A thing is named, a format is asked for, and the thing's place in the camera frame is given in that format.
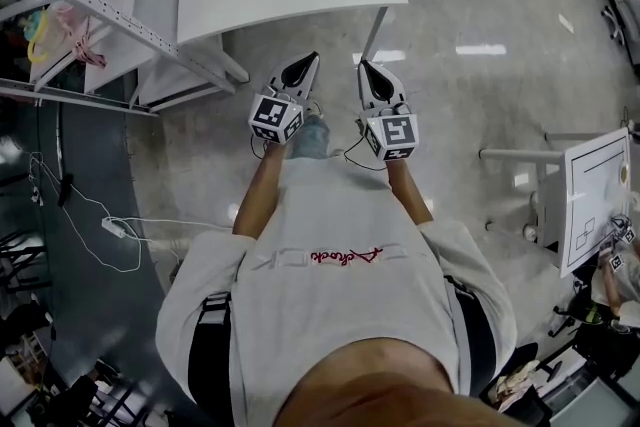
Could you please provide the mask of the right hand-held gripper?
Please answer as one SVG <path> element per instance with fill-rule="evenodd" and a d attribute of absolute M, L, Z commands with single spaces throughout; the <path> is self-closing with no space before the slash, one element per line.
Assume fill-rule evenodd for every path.
<path fill-rule="evenodd" d="M 418 147 L 418 120 L 404 102 L 403 83 L 387 68 L 369 60 L 360 61 L 357 78 L 365 110 L 359 118 L 361 134 L 373 154 L 384 162 L 408 159 Z"/>

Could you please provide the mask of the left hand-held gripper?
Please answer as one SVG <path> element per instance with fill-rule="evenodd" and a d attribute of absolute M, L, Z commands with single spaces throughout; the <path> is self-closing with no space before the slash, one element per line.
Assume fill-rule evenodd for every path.
<path fill-rule="evenodd" d="M 253 99 L 248 124 L 253 134 L 284 145 L 300 129 L 318 73 L 320 56 L 311 51 L 285 59 Z"/>

